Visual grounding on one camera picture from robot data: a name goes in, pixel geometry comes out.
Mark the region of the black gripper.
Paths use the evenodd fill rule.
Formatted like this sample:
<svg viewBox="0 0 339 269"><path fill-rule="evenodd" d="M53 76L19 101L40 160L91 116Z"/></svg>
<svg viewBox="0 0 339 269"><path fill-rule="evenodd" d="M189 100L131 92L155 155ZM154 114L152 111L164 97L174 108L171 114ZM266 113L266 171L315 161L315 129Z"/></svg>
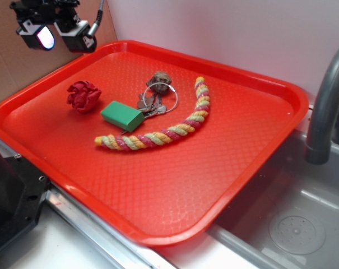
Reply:
<svg viewBox="0 0 339 269"><path fill-rule="evenodd" d="M52 50L55 38L47 25L54 25L70 52L93 53L97 40L87 36L90 25L79 18L75 10L79 4L79 1L12 1L9 8L19 24L16 34L30 49Z"/></svg>

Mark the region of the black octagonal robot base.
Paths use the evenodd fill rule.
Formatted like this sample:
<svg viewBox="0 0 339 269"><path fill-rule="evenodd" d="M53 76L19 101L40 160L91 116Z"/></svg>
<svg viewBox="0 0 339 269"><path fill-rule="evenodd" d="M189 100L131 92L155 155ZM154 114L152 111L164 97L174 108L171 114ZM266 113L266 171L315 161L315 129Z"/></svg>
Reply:
<svg viewBox="0 0 339 269"><path fill-rule="evenodd" d="M0 153L0 252L37 226L48 185L26 158Z"/></svg>

